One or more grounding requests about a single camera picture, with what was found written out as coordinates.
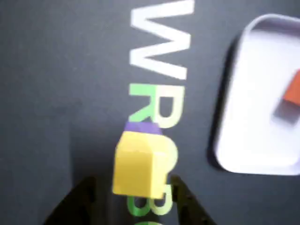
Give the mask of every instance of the wooden block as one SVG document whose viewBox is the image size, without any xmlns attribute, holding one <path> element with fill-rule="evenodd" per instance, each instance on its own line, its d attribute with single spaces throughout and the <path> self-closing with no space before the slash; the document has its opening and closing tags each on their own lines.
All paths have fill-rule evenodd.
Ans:
<svg viewBox="0 0 300 225">
<path fill-rule="evenodd" d="M 284 100 L 300 106 L 300 70 L 297 71 L 296 76 L 290 83 L 284 95 Z"/>
<path fill-rule="evenodd" d="M 176 146 L 163 135 L 124 131 L 116 148 L 112 191 L 153 199 L 163 198 Z"/>
</svg>

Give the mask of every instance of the purple block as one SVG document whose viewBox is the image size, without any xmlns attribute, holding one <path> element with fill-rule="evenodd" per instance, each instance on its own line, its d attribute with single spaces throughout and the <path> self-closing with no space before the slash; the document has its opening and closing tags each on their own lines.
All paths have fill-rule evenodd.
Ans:
<svg viewBox="0 0 300 225">
<path fill-rule="evenodd" d="M 133 131 L 139 133 L 155 134 L 161 135 L 161 129 L 157 123 L 149 122 L 127 122 L 125 126 L 125 131 Z"/>
</svg>

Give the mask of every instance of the white letter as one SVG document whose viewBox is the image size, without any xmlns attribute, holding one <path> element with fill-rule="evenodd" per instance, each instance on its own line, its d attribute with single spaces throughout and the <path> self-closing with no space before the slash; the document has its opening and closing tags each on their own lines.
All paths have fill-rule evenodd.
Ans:
<svg viewBox="0 0 300 225">
<path fill-rule="evenodd" d="M 131 11 L 131 26 L 170 40 L 170 42 L 137 48 L 130 51 L 130 64 L 150 71 L 186 80 L 187 68 L 161 62 L 148 57 L 174 53 L 190 47 L 191 36 L 174 28 L 161 25 L 149 19 L 188 15 L 194 12 L 194 0 L 181 0 Z"/>
</svg>

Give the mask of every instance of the white tray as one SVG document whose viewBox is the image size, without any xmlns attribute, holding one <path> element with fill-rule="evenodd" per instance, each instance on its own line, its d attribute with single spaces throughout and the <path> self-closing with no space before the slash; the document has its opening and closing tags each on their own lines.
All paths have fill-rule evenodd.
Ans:
<svg viewBox="0 0 300 225">
<path fill-rule="evenodd" d="M 300 69 L 300 20 L 263 15 L 243 31 L 216 137 L 235 173 L 300 174 L 300 107 L 282 97 Z"/>
</svg>

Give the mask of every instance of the green letter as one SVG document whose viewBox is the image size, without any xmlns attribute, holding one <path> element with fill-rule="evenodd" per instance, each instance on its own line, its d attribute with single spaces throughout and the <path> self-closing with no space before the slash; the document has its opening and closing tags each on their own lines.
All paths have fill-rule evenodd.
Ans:
<svg viewBox="0 0 300 225">
<path fill-rule="evenodd" d="M 165 186 L 165 204 L 163 206 L 156 206 L 154 203 L 154 199 L 150 199 L 150 208 L 152 210 L 152 212 L 156 215 L 162 216 L 167 214 L 173 205 L 173 201 L 172 201 L 172 188 L 170 184 L 167 184 Z"/>
<path fill-rule="evenodd" d="M 141 84 L 131 83 L 129 86 L 129 94 L 133 96 L 149 96 L 150 104 L 143 109 L 135 112 L 129 116 L 130 122 L 141 122 L 147 117 L 151 117 L 154 120 L 154 106 L 155 106 L 155 92 L 156 85 L 153 84 Z"/>
<path fill-rule="evenodd" d="M 149 201 L 147 202 L 144 207 L 138 208 L 135 206 L 135 198 L 132 196 L 127 197 L 127 207 L 131 215 L 135 217 L 143 217 L 146 216 L 147 213 L 150 211 Z"/>
</svg>

